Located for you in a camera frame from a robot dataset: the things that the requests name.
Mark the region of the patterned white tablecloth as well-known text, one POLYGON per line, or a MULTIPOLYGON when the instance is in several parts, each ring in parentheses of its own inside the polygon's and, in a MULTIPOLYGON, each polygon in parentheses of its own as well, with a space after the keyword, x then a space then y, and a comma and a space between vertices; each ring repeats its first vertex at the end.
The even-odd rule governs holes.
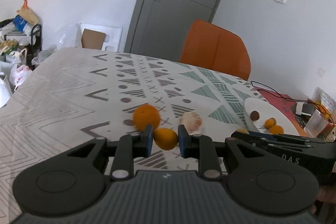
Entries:
POLYGON ((149 104, 163 128, 194 111, 201 132, 223 141, 245 128, 244 101, 260 98, 247 81, 168 60, 81 48, 56 51, 1 109, 1 223, 20 214, 12 193, 24 169, 96 137, 136 131, 132 116, 149 104))

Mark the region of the white power adapter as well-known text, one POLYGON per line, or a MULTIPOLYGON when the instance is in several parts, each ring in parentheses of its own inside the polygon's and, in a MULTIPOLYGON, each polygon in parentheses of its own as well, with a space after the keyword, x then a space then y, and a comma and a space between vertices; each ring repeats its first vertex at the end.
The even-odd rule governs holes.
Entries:
POLYGON ((303 102, 297 102, 295 107, 295 114, 296 115, 302 115, 302 108, 304 103, 303 102))

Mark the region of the small orange kumquat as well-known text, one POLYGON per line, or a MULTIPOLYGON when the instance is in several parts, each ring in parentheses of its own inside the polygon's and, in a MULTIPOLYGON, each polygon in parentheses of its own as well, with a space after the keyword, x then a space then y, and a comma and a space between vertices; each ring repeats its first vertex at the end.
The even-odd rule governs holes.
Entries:
POLYGON ((276 124, 277 124, 276 119, 272 117, 272 118, 267 119, 267 120, 264 122, 264 127, 265 127, 266 129, 270 129, 270 128, 272 128, 273 126, 275 126, 276 124))

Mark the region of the snack bag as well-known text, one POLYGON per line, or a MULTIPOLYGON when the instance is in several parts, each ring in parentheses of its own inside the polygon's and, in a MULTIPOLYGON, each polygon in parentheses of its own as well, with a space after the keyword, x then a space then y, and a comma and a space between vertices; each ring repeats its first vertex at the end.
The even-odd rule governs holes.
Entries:
POLYGON ((315 108, 329 120, 333 119, 335 113, 335 100, 329 96, 321 88, 316 87, 313 93, 312 100, 315 104, 315 108))

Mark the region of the orange tangerine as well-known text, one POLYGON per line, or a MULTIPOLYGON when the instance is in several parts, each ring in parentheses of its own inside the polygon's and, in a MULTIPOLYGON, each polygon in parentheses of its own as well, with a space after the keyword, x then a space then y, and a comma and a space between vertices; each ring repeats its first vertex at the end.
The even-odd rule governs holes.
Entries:
POLYGON ((144 131, 147 125, 156 130, 160 124, 159 111, 151 105, 144 104, 135 109, 133 113, 133 124, 138 131, 144 131))
POLYGON ((165 151, 174 149, 178 144, 178 135, 169 128, 158 128, 153 134, 156 145, 165 151))

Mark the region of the orange red cartoon mat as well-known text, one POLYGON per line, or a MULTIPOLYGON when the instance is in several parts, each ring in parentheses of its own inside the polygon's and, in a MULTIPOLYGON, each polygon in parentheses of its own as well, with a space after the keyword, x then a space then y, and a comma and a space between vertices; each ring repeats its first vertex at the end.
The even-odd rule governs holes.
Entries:
POLYGON ((274 91, 268 90, 266 88, 256 88, 256 90, 275 108, 280 110, 294 125, 295 129, 298 131, 300 136, 307 136, 304 129, 298 123, 294 116, 294 106, 295 102, 287 101, 290 99, 290 96, 286 94, 277 94, 274 91))

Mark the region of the white foam packaging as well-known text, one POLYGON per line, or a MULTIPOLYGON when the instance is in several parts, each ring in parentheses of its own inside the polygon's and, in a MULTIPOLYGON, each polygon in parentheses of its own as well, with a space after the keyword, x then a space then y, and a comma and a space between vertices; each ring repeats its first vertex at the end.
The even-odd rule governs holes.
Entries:
POLYGON ((122 28, 80 23, 81 46, 92 50, 117 52, 122 28))

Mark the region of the dark brown small fruit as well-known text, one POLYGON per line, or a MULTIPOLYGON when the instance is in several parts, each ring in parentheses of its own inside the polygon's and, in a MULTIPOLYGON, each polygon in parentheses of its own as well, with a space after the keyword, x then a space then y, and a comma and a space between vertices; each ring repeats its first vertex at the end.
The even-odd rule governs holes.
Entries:
POLYGON ((259 119, 260 119, 260 114, 259 114, 259 112, 256 111, 256 110, 252 111, 252 112, 250 113, 250 119, 251 119, 252 121, 257 121, 257 120, 259 120, 259 119))

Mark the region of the peeled pomelo segment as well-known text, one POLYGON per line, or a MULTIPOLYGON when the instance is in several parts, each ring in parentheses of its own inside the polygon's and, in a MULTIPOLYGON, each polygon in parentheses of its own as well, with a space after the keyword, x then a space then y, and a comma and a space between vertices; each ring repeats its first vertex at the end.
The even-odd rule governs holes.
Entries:
POLYGON ((179 124, 184 125, 190 135, 201 135, 204 132, 202 117, 194 111, 184 113, 179 118, 179 124))

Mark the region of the white plastic bag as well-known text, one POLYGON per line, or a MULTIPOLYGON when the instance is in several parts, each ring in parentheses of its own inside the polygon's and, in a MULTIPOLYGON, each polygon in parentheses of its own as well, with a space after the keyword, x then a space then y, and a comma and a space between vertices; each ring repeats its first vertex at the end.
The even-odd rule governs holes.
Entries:
POLYGON ((12 67, 9 81, 13 85, 15 91, 22 85, 22 83, 24 83, 32 72, 33 71, 27 65, 15 64, 12 67))

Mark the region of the orange chair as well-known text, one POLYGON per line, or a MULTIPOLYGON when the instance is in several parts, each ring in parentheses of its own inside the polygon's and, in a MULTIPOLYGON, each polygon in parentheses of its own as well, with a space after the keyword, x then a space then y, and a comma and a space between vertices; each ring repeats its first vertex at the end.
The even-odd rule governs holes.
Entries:
POLYGON ((242 39, 214 24, 196 20, 186 37, 180 62, 248 80, 251 61, 242 39))

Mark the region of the brown cardboard box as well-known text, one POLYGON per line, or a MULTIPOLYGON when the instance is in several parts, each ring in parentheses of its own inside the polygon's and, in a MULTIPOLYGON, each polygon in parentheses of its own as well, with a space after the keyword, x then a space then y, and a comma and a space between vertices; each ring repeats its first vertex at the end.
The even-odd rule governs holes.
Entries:
POLYGON ((85 29, 81 37, 82 47, 92 50, 101 50, 105 37, 106 34, 102 32, 85 29))

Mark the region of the white round plate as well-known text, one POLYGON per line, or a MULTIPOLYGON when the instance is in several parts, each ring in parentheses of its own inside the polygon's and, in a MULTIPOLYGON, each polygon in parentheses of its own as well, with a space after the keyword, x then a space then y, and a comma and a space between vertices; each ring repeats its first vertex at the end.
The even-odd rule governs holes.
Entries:
POLYGON ((285 134, 299 135, 292 122, 284 114, 282 114, 280 110, 262 99, 252 97, 245 99, 244 109, 245 122, 247 129, 250 131, 268 134, 269 130, 264 127, 264 124, 269 118, 274 118, 277 125, 284 129, 285 134), (251 119, 251 113, 253 111, 257 111, 259 113, 259 119, 256 121, 251 119))

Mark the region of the clear drinking glass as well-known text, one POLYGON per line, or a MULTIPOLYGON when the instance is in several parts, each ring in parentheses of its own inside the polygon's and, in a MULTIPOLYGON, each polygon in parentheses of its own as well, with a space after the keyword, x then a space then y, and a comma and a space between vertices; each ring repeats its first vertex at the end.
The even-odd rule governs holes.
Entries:
POLYGON ((304 130, 311 138, 317 137, 322 130, 329 124, 329 121, 318 110, 315 110, 308 120, 304 130))

